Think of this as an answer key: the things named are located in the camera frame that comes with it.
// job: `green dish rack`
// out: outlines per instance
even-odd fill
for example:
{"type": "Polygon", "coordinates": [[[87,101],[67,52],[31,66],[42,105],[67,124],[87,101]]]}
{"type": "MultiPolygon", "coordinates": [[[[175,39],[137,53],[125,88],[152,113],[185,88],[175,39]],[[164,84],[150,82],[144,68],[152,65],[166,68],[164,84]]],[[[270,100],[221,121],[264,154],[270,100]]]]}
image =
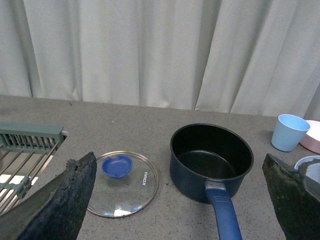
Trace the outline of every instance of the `green dish rack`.
{"type": "Polygon", "coordinates": [[[32,185],[50,157],[63,143],[63,126],[51,124],[38,124],[27,122],[0,122],[0,176],[6,173],[9,167],[15,165],[19,159],[16,169],[10,173],[5,182],[0,182],[0,215],[13,208],[22,199],[32,185]],[[19,175],[19,171],[30,159],[35,158],[26,175],[19,184],[11,183],[12,179],[19,175]]]}

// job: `gray countertop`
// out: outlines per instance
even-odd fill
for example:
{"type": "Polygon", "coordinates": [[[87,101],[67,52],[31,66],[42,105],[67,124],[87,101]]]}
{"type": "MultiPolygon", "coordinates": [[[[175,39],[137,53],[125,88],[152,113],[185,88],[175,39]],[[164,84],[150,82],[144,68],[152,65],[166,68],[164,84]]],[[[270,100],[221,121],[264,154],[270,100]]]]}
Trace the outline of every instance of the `gray countertop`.
{"type": "Polygon", "coordinates": [[[96,157],[113,151],[146,156],[159,173],[159,187],[151,203],[124,218],[86,213],[79,240],[218,239],[214,209],[182,195],[170,179],[170,139],[180,127],[210,123],[240,135],[252,148],[254,165],[232,198],[243,239],[284,240],[262,171],[267,153],[294,166],[314,155],[298,145],[281,152],[271,145],[276,117],[168,108],[40,99],[0,95],[0,121],[63,125],[68,137],[55,153],[28,195],[65,170],[68,159],[93,151],[96,157]]]}

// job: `pot lid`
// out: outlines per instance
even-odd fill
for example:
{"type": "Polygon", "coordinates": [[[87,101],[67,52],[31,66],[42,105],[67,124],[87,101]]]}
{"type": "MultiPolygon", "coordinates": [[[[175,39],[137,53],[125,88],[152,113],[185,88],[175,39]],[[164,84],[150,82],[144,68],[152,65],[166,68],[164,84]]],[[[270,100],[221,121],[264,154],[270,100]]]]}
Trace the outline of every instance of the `pot lid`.
{"type": "Polygon", "coordinates": [[[159,176],[145,157],[130,151],[113,151],[96,160],[97,171],[87,209],[105,218],[138,212],[156,194],[159,176]]]}

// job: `saucepan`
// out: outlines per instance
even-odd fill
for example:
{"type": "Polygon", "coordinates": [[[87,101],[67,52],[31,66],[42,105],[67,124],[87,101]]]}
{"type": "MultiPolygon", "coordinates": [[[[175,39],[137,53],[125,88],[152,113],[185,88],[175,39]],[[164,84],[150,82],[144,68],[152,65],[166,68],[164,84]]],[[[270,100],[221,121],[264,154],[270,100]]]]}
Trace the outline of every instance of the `saucepan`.
{"type": "Polygon", "coordinates": [[[254,164],[249,145],[224,127],[195,123],[178,129],[170,148],[175,186],[187,197],[213,205],[221,240],[241,240],[231,197],[254,164]]]}

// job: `metal wire rack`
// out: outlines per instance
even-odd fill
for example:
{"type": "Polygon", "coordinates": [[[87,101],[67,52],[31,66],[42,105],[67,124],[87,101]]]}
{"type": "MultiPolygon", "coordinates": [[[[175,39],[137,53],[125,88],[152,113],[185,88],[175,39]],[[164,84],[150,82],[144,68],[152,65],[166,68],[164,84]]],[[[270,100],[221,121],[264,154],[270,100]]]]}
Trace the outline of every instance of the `metal wire rack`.
{"type": "Polygon", "coordinates": [[[0,122],[0,215],[26,195],[64,139],[62,126],[0,122]]]}

